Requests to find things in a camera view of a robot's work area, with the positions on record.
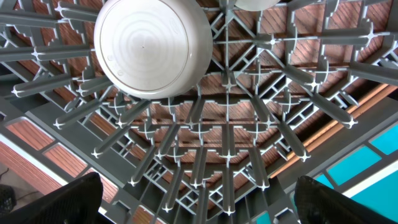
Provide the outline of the white plastic cup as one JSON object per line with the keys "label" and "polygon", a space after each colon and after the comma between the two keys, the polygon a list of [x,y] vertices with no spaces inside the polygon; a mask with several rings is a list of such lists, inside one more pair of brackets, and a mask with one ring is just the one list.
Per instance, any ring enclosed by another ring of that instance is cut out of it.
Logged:
{"label": "white plastic cup", "polygon": [[275,6],[280,0],[236,0],[235,6],[245,11],[263,11]]}

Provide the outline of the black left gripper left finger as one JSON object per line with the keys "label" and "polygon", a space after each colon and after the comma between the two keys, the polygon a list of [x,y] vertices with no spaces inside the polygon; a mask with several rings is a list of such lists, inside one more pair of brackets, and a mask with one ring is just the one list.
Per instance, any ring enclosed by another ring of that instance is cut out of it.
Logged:
{"label": "black left gripper left finger", "polygon": [[1,223],[96,223],[102,196],[100,175],[90,172],[1,217]]}

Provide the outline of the grey metal bowl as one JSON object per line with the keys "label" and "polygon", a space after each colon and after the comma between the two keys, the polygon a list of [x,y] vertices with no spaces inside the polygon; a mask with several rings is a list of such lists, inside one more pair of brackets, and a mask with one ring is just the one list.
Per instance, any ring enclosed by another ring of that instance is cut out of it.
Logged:
{"label": "grey metal bowl", "polygon": [[95,22],[100,67],[120,90],[144,99],[193,88],[213,53],[210,23],[193,0],[113,0]]}

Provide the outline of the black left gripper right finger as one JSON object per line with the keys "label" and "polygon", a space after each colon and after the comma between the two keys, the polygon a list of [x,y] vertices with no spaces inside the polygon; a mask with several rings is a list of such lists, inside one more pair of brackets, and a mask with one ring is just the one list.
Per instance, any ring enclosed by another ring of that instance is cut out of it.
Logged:
{"label": "black left gripper right finger", "polygon": [[306,175],[296,181],[294,202],[303,224],[397,224]]}

